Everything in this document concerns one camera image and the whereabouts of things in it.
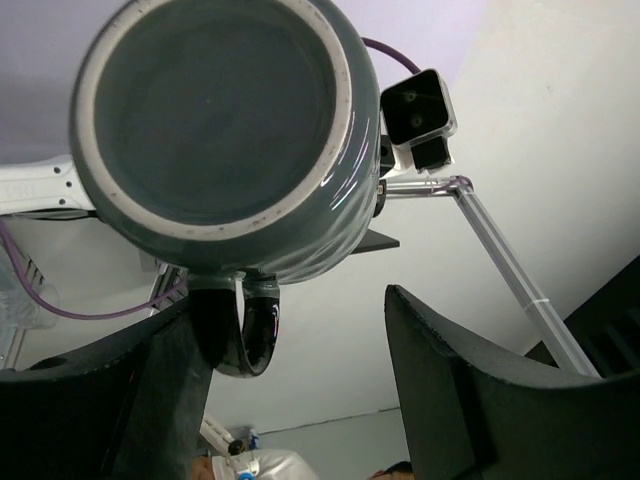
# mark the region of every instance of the white ceiling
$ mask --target white ceiling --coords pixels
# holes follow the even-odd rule
[[[40,8],[38,0],[0,0],[0,19],[7,18],[9,3],[21,5],[25,20],[17,23],[26,26],[36,2]],[[65,3],[106,9],[107,2]],[[451,173],[474,180],[561,315],[640,253],[640,3],[491,0],[485,9],[480,0],[404,0],[402,8],[370,0],[366,10],[361,0],[337,3],[363,35],[392,43],[423,67],[439,68],[450,82],[457,77],[452,97],[459,129],[451,140],[457,164]],[[53,17],[62,22],[63,15]],[[5,23],[0,20],[0,45],[6,44]],[[48,30],[47,45],[60,25]],[[10,37],[17,35],[12,31]],[[16,40],[15,48],[27,47]],[[0,67],[0,89],[11,78],[13,88],[46,88],[24,81],[40,75],[46,82],[46,70],[36,75],[33,55],[39,48],[25,55],[0,49],[0,65],[10,57],[23,78],[16,82]],[[62,55],[48,48],[48,56]],[[81,55],[83,48],[76,50]],[[373,57],[382,87],[405,78],[401,67]],[[69,68],[57,75],[70,81]],[[33,98],[33,92],[26,96]],[[8,102],[7,96],[0,95],[0,102]],[[29,105],[41,123],[42,117],[64,122],[53,104]],[[6,106],[0,104],[0,148],[14,138],[22,144],[5,148],[4,161],[9,153],[48,151],[36,143],[61,141],[55,132],[62,127],[47,122],[53,133],[31,149],[28,135],[3,136],[7,125],[27,125],[14,128],[19,133],[39,125],[26,114],[16,122]],[[64,148],[61,138],[55,148]],[[20,222],[13,228],[67,308],[113,310],[148,292],[151,278],[138,268],[135,250],[104,225]],[[209,408],[223,423],[267,431],[397,405],[383,320],[390,283],[514,351],[522,353],[537,341],[452,201],[390,201],[373,228],[398,238],[402,248],[350,257],[316,280],[285,287],[279,344],[268,371],[250,381],[214,378]],[[85,344],[131,321],[61,320],[53,331],[29,334],[21,362]]]

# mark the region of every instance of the mug handle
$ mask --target mug handle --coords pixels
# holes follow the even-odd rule
[[[275,278],[242,283],[244,322],[238,316],[235,280],[189,276],[189,310],[205,359],[231,377],[257,377],[271,362],[280,323],[280,289]]]

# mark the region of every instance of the purple cable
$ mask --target purple cable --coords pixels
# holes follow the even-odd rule
[[[27,295],[29,295],[34,302],[36,302],[45,310],[55,315],[59,315],[61,317],[72,318],[74,320],[111,320],[113,318],[123,317],[125,315],[129,315],[130,313],[135,313],[135,312],[139,312],[140,310],[144,310],[145,308],[153,308],[153,306],[156,305],[158,302],[161,302],[165,298],[170,297],[171,295],[176,293],[180,289],[180,287],[184,285],[184,280],[183,280],[177,285],[174,285],[171,289],[169,289],[167,292],[163,293],[162,295],[152,300],[149,300],[148,302],[143,303],[142,305],[127,308],[126,310],[122,310],[120,312],[103,313],[98,315],[85,315],[82,313],[67,312],[66,310],[62,310],[45,301],[42,297],[40,297],[40,295],[33,288],[33,286],[31,286],[31,283],[27,278],[27,274],[24,271],[24,268],[22,267],[22,262],[20,260],[20,253],[18,253],[18,249],[16,247],[15,242],[13,241],[13,238],[11,237],[11,233],[9,232],[9,229],[5,225],[4,221],[2,221],[2,219],[0,219],[0,238],[2,238],[2,241],[4,242],[7,255],[9,255],[9,260],[11,261],[11,265],[13,266],[13,269],[16,272],[16,275],[18,277],[18,280],[20,281],[20,284],[22,285],[22,288],[24,288],[25,292],[27,292]]]
[[[377,40],[373,40],[371,38],[365,38],[362,37],[362,41],[364,42],[364,44],[373,49],[373,50],[377,50],[379,52],[384,53],[385,55],[390,56],[391,58],[393,58],[394,60],[396,60],[397,62],[401,63],[402,65],[404,65],[407,70],[409,70],[413,75],[416,75],[418,73],[420,73],[422,70],[420,69],[420,67],[418,67],[415,63],[413,63],[408,57],[406,57],[403,53],[399,52],[398,50],[396,50],[395,48],[387,45],[386,43],[382,43],[379,42]]]

